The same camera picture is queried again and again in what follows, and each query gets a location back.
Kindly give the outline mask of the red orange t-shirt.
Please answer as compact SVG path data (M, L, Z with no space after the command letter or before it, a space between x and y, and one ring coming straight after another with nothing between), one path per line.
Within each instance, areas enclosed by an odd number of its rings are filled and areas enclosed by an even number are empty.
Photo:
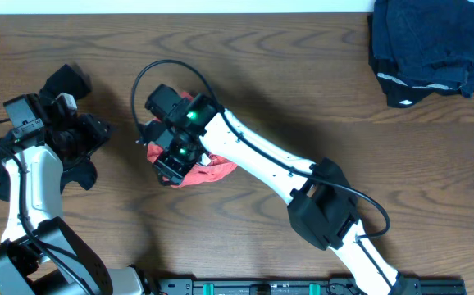
M187 93L180 94L182 98L193 100L194 97ZM152 164L163 153L163 149L154 143L148 145L147 160ZM183 188L203 183L213 183L224 179L238 167L232 161L216 154L204 154L200 163L196 163L191 171L185 176L185 179L178 185L170 184L172 188Z

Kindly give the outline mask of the black t-shirt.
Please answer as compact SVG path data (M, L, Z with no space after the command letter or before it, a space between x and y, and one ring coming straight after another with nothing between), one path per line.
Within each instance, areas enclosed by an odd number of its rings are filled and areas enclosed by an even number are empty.
M65 64L46 80L38 93L21 94L3 103L8 115L7 120L13 124L13 129L0 138L0 200L9 200L11 188L10 176L3 165L9 157L1 148L10 152L22 152L31 146L47 145L46 117L48 108L59 107L56 97L60 93L69 93L78 101L90 92L90 87L80 73ZM98 177L90 158L79 164L62 163L62 168L60 189L64 189L70 182L76 182L89 190Z

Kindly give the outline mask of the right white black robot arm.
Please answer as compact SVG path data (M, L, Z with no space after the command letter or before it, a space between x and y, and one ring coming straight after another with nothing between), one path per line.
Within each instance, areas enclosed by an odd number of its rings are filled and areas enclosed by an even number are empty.
M143 127L144 141L162 153L153 163L163 185L179 186L201 160L224 157L271 188L286 204L294 231L320 250L330 249L365 294L400 294L399 272L371 243L358 211L369 197L351 188L330 159L297 157L243 125L213 98L181 97L161 84L145 107L155 120Z

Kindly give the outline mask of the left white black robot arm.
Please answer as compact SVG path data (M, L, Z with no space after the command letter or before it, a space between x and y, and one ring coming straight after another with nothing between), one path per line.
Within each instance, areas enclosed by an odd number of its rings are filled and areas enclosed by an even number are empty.
M0 144L10 180L9 215L0 242L1 294L144 294L134 266L107 268L63 220L66 166L87 161L110 126L78 114L75 98L21 95L5 102L11 142Z

